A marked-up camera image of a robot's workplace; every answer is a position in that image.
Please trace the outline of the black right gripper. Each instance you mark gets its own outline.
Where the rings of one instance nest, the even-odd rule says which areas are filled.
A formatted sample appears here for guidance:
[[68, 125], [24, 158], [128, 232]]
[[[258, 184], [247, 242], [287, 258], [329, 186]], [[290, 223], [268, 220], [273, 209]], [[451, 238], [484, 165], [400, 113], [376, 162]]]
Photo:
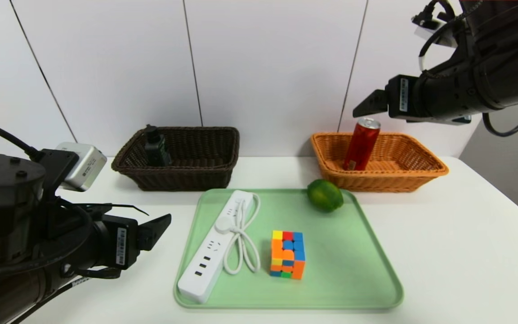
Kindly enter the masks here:
[[473, 72], [446, 78], [397, 75], [385, 90], [374, 90], [354, 107], [353, 118], [377, 113], [407, 122], [470, 123], [473, 115]]

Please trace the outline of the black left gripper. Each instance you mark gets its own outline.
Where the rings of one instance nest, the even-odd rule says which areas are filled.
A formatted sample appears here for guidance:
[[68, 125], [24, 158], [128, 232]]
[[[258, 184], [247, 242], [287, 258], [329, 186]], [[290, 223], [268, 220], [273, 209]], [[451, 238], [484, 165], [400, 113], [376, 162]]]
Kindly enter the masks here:
[[150, 252], [171, 224], [171, 214], [138, 225], [136, 219], [100, 215], [92, 217], [93, 266], [127, 270], [140, 251]]

